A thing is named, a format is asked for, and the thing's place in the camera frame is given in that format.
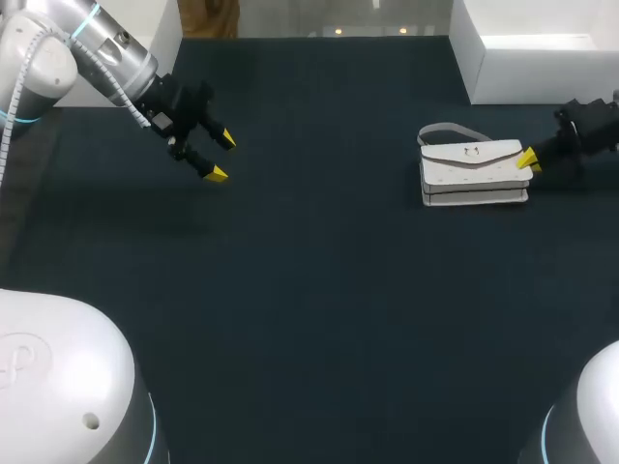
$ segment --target wooden object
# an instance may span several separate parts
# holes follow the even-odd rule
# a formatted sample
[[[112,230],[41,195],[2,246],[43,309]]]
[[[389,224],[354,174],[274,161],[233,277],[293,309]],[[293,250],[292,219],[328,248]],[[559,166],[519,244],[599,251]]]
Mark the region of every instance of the wooden object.
[[[239,0],[179,0],[185,37],[226,38],[238,36]]]

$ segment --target white handbag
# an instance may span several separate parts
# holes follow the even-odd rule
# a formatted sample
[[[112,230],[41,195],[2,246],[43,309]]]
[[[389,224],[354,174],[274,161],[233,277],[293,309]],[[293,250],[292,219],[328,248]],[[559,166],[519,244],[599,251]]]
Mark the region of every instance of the white handbag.
[[[479,140],[427,145],[424,135],[454,131]],[[427,126],[420,131],[422,197],[426,206],[460,206],[523,203],[533,179],[530,167],[518,169],[522,154],[518,140],[490,141],[486,136],[451,123]]]

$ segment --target logo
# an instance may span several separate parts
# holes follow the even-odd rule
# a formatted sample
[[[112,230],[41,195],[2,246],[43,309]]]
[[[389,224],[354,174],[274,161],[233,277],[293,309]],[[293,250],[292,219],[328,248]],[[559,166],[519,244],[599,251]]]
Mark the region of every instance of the logo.
[[[40,383],[51,366],[49,346],[30,333],[0,337],[0,391]]]

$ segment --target cable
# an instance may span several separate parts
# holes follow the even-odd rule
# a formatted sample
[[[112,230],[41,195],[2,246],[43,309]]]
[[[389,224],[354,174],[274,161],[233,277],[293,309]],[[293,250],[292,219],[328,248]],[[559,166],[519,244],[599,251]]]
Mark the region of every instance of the cable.
[[[13,89],[13,95],[11,96],[11,103],[9,104],[9,110],[7,111],[7,120],[4,124],[4,130],[2,131],[2,141],[0,142],[0,187],[2,187],[2,181],[4,179],[4,173],[7,169],[7,159],[9,158],[9,148],[11,147],[11,137],[13,136],[13,126],[15,118],[17,116],[17,108],[19,107],[19,99],[21,98],[21,91],[23,90],[26,75],[30,70],[32,59],[35,52],[41,45],[44,39],[50,36],[55,36],[56,33],[43,30],[39,32],[31,41],[28,49],[26,50],[26,56],[21,63],[19,74],[17,75],[17,81]]]
[[[5,122],[4,130],[2,132],[2,141],[0,142],[0,187],[2,187],[2,180],[4,178],[4,173],[7,168],[7,160],[9,158],[9,149],[11,147],[11,138],[13,136],[13,128],[16,121],[17,109],[19,107],[19,100],[21,99],[21,92],[23,91],[23,87],[25,85],[26,76],[30,71],[30,67],[32,65],[32,60],[34,58],[35,53],[37,52],[39,46],[43,42],[44,39],[48,37],[57,37],[63,42],[70,42],[76,47],[80,52],[86,55],[88,59],[90,59],[93,64],[99,69],[101,73],[105,76],[105,78],[109,81],[109,83],[114,88],[116,94],[121,99],[123,105],[130,111],[136,122],[142,128],[150,128],[151,123],[142,115],[135,105],[133,105],[132,101],[129,100],[127,94],[123,90],[123,88],[118,83],[118,80],[114,77],[114,75],[107,69],[107,67],[101,62],[97,56],[90,51],[82,42],[80,42],[75,37],[70,37],[69,34],[64,31],[58,31],[52,27],[47,25],[43,26],[45,29],[40,31],[31,41],[28,49],[26,51],[26,55],[24,57],[23,62],[21,63],[21,68],[19,70],[19,74],[17,75],[17,80],[15,82],[15,87],[13,90],[13,95],[11,97],[11,104],[9,105],[9,110],[7,111],[7,120]]]

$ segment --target handbag flap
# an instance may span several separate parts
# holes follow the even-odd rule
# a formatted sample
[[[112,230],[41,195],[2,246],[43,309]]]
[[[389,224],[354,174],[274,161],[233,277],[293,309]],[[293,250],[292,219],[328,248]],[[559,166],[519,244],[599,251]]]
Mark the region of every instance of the handbag flap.
[[[429,160],[461,164],[484,164],[513,157],[522,152],[519,140],[467,142],[448,145],[424,145],[422,156]]]

